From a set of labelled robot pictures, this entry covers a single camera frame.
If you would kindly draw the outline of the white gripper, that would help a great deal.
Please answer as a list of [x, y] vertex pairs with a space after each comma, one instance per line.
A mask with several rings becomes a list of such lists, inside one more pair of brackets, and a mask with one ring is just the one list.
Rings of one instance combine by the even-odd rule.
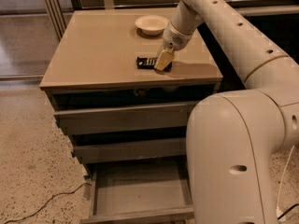
[[159, 47], [157, 52], [157, 61], [154, 68], [159, 71], [163, 71], [175, 58], [174, 51], [184, 49], [192, 35], [185, 35], [178, 31], [170, 21], [163, 33], [163, 44]]

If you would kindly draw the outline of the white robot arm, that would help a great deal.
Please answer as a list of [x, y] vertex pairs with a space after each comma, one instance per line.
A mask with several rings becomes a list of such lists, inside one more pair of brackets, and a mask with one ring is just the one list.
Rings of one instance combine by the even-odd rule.
[[195, 224], [278, 224], [269, 160], [299, 144], [299, 66], [225, 0], [180, 0], [164, 30], [164, 70], [205, 23], [245, 88], [190, 114], [186, 148]]

